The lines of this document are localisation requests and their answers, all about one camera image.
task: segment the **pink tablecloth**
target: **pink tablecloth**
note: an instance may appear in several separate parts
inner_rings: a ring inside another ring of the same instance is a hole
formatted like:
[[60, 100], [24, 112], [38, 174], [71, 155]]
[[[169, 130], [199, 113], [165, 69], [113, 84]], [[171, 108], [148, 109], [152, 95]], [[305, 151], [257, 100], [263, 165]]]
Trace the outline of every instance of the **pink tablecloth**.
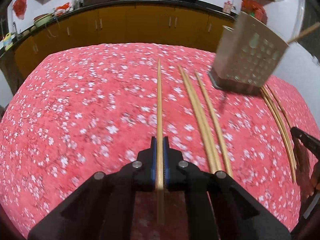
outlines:
[[[118, 171], [149, 147], [151, 136], [156, 135], [158, 58], [163, 67], [163, 130], [171, 147], [208, 171], [177, 68], [181, 65], [204, 105], [194, 71], [206, 85], [223, 129], [234, 179], [284, 225], [294, 227], [300, 187], [291, 182], [282, 138], [260, 97], [214, 89], [206, 74], [214, 60], [212, 53], [155, 44], [102, 44], [48, 56], [26, 79], [2, 119], [0, 202], [25, 236], [94, 172]], [[319, 138], [297, 90], [276, 77], [268, 83], [292, 123]], [[166, 227], [159, 230], [154, 195], [139, 194], [132, 239], [186, 239], [182, 200], [180, 193], [167, 196]]]

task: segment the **black countertop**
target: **black countertop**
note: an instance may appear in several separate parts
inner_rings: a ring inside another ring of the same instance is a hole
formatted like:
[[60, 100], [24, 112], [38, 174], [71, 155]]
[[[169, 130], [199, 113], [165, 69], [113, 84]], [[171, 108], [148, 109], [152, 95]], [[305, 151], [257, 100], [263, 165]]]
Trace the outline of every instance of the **black countertop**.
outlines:
[[[85, 7], [81, 7], [77, 10], [68, 12], [66, 14], [63, 14], [61, 16], [58, 16], [57, 19], [58, 21], [63, 20], [65, 18], [68, 18], [72, 15], [78, 14], [78, 13], [82, 13], [85, 11], [89, 11], [89, 10], [93, 10], [93, 9], [97, 9], [97, 8], [102, 8], [102, 7], [108, 7], [108, 6], [113, 6], [113, 5], [122, 5], [122, 4], [128, 4], [128, 3], [132, 3], [132, 4], [163, 4], [163, 5], [172, 5], [172, 6], [179, 6], [179, 7], [185, 7], [185, 8], [189, 8], [189, 9], [194, 9], [194, 10], [199, 10], [199, 11], [204, 11], [204, 12], [208, 12], [210, 14], [216, 14], [219, 15], [221, 17], [225, 17], [227, 19], [230, 20], [236, 20], [236, 14], [235, 13], [231, 13], [231, 15], [223, 13], [222, 12], [222, 7], [219, 7], [217, 5], [211, 4], [211, 3], [207, 3], [204, 1], [196, 1], [196, 2], [188, 2], [188, 1], [183, 1], [183, 0], [112, 0], [109, 2], [105, 2], [105, 3], [98, 3], [98, 4], [93, 4], [93, 5], [89, 5], [89, 6], [85, 6]], [[42, 25], [41, 27], [36, 28], [34, 31], [30, 31], [30, 33], [22, 38], [20, 38], [19, 40], [17, 40], [16, 42], [14, 42], [13, 46], [9, 49], [9, 50], [15, 50], [24, 40], [26, 40], [29, 36], [35, 35], [36, 33], [38, 33], [39, 31], [41, 31], [42, 29], [44, 29], [46, 26], [50, 26], [51, 24], [54, 24], [56, 22], [56, 18], [52, 18], [52, 20], [50, 22], [48, 22], [46, 25]], [[4, 48], [2, 48], [0, 50], [0, 58], [2, 56], [4, 56], [4, 54], [6, 54], [6, 52], [4, 51]]]

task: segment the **screw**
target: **screw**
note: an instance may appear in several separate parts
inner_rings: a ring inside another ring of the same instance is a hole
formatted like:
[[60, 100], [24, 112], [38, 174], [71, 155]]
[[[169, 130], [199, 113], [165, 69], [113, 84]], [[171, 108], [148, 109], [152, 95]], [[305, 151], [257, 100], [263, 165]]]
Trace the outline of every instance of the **screw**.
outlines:
[[133, 162], [132, 163], [132, 167], [134, 167], [134, 168], [140, 168], [142, 166], [142, 162], [140, 162], [140, 161], [135, 161], [135, 162]]
[[94, 174], [94, 176], [93, 176], [95, 179], [103, 179], [103, 177], [104, 177], [104, 173], [102, 172], [102, 171], [98, 171], [98, 172], [96, 172], [95, 174]]
[[188, 167], [188, 165], [189, 165], [189, 163], [188, 162], [186, 162], [186, 161], [179, 161], [179, 167], [181, 167], [181, 168], [186, 168], [186, 167]]
[[218, 171], [217, 172], [217, 177], [219, 179], [224, 179], [227, 176], [227, 174], [224, 171]]

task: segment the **green bowl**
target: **green bowl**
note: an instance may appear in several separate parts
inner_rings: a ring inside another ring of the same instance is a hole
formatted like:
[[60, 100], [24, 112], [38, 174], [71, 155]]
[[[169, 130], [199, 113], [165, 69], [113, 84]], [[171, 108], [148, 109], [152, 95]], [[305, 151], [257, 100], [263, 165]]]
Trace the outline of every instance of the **green bowl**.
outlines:
[[46, 24], [47, 22], [49, 22], [51, 19], [52, 19], [52, 14], [49, 13], [49, 14], [41, 17], [40, 19], [36, 20], [35, 21], [35, 26], [36, 27], [40, 27], [40, 26]]

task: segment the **wooden chopstick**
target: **wooden chopstick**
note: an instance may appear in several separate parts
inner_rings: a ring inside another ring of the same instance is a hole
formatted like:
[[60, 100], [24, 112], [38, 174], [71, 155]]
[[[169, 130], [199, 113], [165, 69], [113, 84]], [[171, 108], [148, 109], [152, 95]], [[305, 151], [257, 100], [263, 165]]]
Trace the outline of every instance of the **wooden chopstick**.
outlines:
[[[289, 129], [291, 129], [292, 125], [291, 125], [291, 122], [290, 122], [290, 119], [286, 113], [286, 111], [284, 110], [284, 108], [282, 107], [279, 99], [277, 98], [277, 96], [275, 95], [274, 91], [269, 87], [268, 84], [266, 84], [267, 88], [269, 89], [269, 91], [271, 92], [272, 96], [274, 97], [274, 99], [276, 100], [285, 120], [287, 121], [287, 124], [289, 126]], [[294, 138], [292, 137], [292, 140], [293, 140], [293, 145], [300, 145], [300, 143], [298, 142], [298, 139], [297, 138]], [[296, 160], [296, 163], [299, 164], [299, 168], [300, 169], [303, 169], [303, 157], [301, 156], [301, 152], [298, 150], [298, 151], [293, 151], [293, 156]]]
[[163, 133], [162, 133], [162, 93], [161, 93], [161, 65], [158, 60], [157, 71], [157, 163], [156, 163], [156, 191], [157, 191], [157, 222], [164, 225], [164, 163], [163, 163]]
[[292, 182], [295, 183], [296, 182], [296, 173], [295, 173], [295, 168], [294, 168], [294, 162], [295, 161], [292, 159], [292, 155], [291, 155], [291, 152], [290, 152], [290, 149], [289, 149], [288, 141], [287, 141], [287, 139], [286, 139], [286, 137], [284, 135], [284, 131], [283, 131], [283, 128], [282, 128], [282, 126], [280, 124], [280, 120], [278, 119], [278, 117], [276, 115], [276, 112], [274, 111], [275, 107], [272, 107], [271, 104], [270, 104], [270, 101], [267, 99], [266, 91], [265, 91], [264, 87], [261, 88], [261, 94], [262, 94], [263, 100], [267, 104], [267, 106], [268, 106], [268, 108], [269, 108], [269, 110], [270, 110], [270, 112], [271, 112], [271, 114], [272, 114], [277, 126], [278, 126], [278, 129], [279, 129], [279, 132], [281, 134], [281, 137], [282, 137], [282, 140], [283, 140], [283, 143], [284, 143], [284, 147], [286, 149], [287, 156], [288, 156], [288, 159], [289, 159]]
[[291, 44], [297, 40], [300, 40], [301, 38], [303, 38], [304, 36], [308, 35], [309, 33], [313, 32], [314, 30], [316, 30], [318, 27], [320, 27], [320, 22], [316, 22], [315, 24], [313, 24], [312, 26], [306, 28], [305, 30], [303, 30], [298, 36], [290, 39], [287, 41], [288, 44]]
[[204, 148], [207, 154], [210, 172], [215, 173], [216, 171], [221, 170], [221, 167], [219, 167], [221, 166], [221, 164], [220, 164], [217, 149], [215, 148], [215, 145], [214, 145], [209, 124], [207, 122], [207, 119], [205, 117], [204, 111], [200, 104], [199, 98], [197, 98], [196, 92], [192, 87], [192, 84], [190, 82], [188, 75], [180, 66], [179, 66], [179, 70], [183, 78], [183, 82], [185, 84], [193, 111], [197, 119], [200, 134], [201, 134], [202, 141], [204, 143]]
[[224, 138], [223, 138], [223, 135], [222, 135], [222, 131], [221, 131], [221, 127], [220, 127], [220, 124], [219, 124], [219, 121], [217, 119], [217, 115], [213, 109], [213, 106], [212, 106], [212, 103], [211, 103], [211, 100], [209, 98], [209, 95], [207, 93], [207, 90], [205, 89], [201, 79], [200, 79], [200, 76], [199, 74], [196, 72], [196, 77], [198, 79], [198, 83], [199, 83], [199, 86], [201, 88], [201, 91], [202, 91], [202, 94], [204, 96], [204, 99], [207, 103], [207, 106], [208, 106], [208, 109], [209, 109], [209, 112], [210, 112], [210, 116], [212, 118], [212, 121], [213, 121], [213, 125], [214, 125], [214, 128], [216, 130], [216, 133], [217, 133], [217, 137], [218, 137], [218, 140], [219, 140], [219, 143], [220, 143], [220, 149], [221, 149], [221, 153], [222, 153], [222, 157], [223, 157], [223, 161], [224, 161], [224, 165], [225, 165], [225, 168], [226, 168], [226, 171], [228, 173], [228, 175], [230, 177], [233, 177], [233, 172], [232, 172], [232, 168], [231, 168], [231, 164], [230, 164], [230, 160], [229, 160], [229, 157], [228, 157], [228, 151], [227, 151], [227, 147], [226, 147], [226, 143], [224, 141]]
[[271, 107], [273, 108], [273, 110], [274, 110], [275, 113], [276, 113], [276, 116], [277, 116], [277, 118], [278, 118], [278, 120], [279, 120], [279, 123], [280, 123], [280, 125], [281, 125], [281, 127], [282, 127], [282, 130], [283, 130], [283, 132], [284, 132], [285, 139], [287, 140], [291, 157], [292, 157], [292, 159], [294, 160], [294, 162], [293, 162], [293, 164], [294, 164], [294, 169], [297, 169], [297, 163], [296, 163], [296, 159], [295, 159], [295, 157], [294, 157], [294, 153], [293, 153], [291, 141], [290, 141], [290, 139], [289, 139], [289, 135], [288, 135], [288, 133], [287, 133], [287, 129], [285, 128], [284, 122], [283, 122], [283, 120], [282, 120], [282, 118], [281, 118], [281, 115], [280, 115], [280, 113], [279, 113], [279, 111], [278, 111], [278, 108], [276, 107], [275, 103], [273, 102], [273, 100], [272, 100], [272, 98], [271, 98], [268, 90], [267, 90], [265, 87], [263, 87], [262, 89], [263, 89], [263, 91], [264, 91], [264, 93], [265, 93], [265, 96], [267, 97], [267, 99], [268, 99]]
[[277, 102], [277, 104], [278, 104], [278, 106], [279, 106], [282, 114], [284, 115], [285, 120], [287, 121], [287, 124], [288, 124], [289, 128], [291, 128], [292, 125], [291, 125], [291, 123], [290, 123], [290, 121], [289, 121], [289, 117], [288, 117], [287, 113], [285, 112], [284, 108], [282, 107], [279, 99], [276, 97], [275, 93], [274, 93], [273, 90], [269, 87], [269, 85], [266, 84], [266, 86], [267, 86], [267, 88], [270, 90], [270, 92], [271, 92], [272, 96], [274, 97], [274, 99], [276, 100], [276, 102]]

